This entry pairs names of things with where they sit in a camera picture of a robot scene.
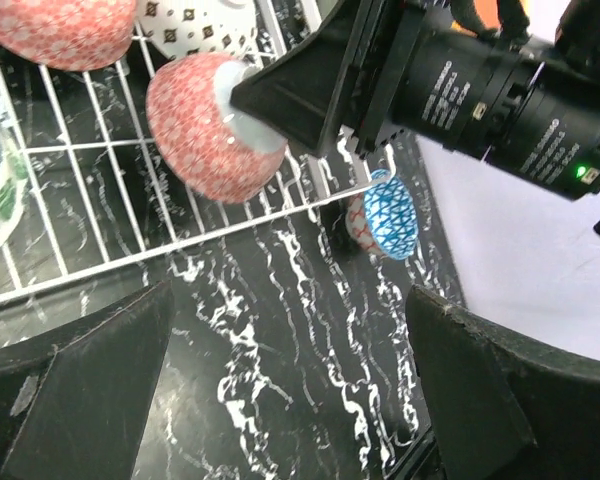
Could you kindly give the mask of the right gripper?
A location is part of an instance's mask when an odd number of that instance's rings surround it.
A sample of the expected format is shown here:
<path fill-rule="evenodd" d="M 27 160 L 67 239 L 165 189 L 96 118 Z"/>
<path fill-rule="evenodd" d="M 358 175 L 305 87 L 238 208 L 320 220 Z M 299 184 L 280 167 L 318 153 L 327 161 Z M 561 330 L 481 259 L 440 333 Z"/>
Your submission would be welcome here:
<path fill-rule="evenodd" d="M 241 81 L 230 104 L 318 157 L 339 131 L 359 154 L 401 130 L 481 156 L 473 111 L 495 68 L 486 30 L 418 1 L 339 1 L 318 30 Z"/>

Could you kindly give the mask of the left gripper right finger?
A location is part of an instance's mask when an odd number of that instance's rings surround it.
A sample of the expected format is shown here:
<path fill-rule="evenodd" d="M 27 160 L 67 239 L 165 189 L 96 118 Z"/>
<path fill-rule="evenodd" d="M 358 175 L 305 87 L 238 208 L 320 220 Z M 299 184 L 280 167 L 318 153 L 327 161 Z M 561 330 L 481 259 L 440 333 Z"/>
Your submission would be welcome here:
<path fill-rule="evenodd" d="M 600 479 L 600 361 L 407 296 L 416 371 L 449 479 Z"/>

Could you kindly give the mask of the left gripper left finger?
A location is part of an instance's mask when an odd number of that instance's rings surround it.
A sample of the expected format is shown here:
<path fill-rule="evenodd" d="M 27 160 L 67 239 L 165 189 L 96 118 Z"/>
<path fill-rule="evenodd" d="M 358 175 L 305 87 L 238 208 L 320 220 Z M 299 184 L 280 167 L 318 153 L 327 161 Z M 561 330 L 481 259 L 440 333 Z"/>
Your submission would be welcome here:
<path fill-rule="evenodd" d="M 0 479 L 129 479 L 175 316 L 170 283 L 0 349 Z"/>

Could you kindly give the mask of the red dotted pink bowl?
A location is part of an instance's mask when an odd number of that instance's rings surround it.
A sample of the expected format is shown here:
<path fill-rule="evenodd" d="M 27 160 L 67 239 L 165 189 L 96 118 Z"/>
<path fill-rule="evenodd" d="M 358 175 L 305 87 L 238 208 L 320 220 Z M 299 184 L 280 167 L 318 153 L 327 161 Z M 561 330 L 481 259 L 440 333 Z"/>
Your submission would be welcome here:
<path fill-rule="evenodd" d="M 279 170 L 287 140 L 230 104 L 259 68 L 225 53 L 171 61 L 150 81 L 146 114 L 156 146 L 195 192 L 223 203 L 257 195 Z"/>

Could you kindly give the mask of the red lattice blue-inside bowl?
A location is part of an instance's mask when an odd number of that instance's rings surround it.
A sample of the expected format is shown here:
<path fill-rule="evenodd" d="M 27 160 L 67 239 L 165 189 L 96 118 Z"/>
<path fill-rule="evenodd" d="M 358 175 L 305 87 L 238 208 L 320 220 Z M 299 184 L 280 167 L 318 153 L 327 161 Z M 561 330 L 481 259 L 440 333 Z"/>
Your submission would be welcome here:
<path fill-rule="evenodd" d="M 349 236 L 367 253 L 406 260 L 418 241 L 416 207 L 399 178 L 386 169 L 371 173 L 372 180 L 384 177 L 388 179 L 349 198 L 345 226 Z"/>

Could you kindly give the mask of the white wire dish rack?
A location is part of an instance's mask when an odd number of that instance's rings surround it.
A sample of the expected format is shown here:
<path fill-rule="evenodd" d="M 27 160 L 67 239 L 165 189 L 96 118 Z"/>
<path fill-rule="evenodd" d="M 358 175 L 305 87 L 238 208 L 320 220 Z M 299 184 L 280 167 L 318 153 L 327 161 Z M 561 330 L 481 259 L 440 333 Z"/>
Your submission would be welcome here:
<path fill-rule="evenodd" d="M 103 70 L 67 73 L 0 46 L 0 123 L 25 159 L 24 214 L 0 247 L 0 309 L 218 237 L 316 209 L 396 171 L 391 148 L 358 159 L 288 151 L 281 169 L 241 205 L 207 200 L 164 165 L 145 116 L 163 58 L 136 29 L 127 55 Z"/>

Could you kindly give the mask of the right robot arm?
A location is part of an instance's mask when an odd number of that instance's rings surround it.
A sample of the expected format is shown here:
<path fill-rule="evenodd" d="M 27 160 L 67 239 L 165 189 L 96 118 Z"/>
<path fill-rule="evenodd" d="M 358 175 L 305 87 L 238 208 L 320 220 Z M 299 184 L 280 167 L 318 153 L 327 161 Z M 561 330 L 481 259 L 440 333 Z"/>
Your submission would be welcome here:
<path fill-rule="evenodd" d="M 422 140 L 475 313 L 600 359 L 600 1 L 341 1 L 231 103 L 320 155 Z"/>

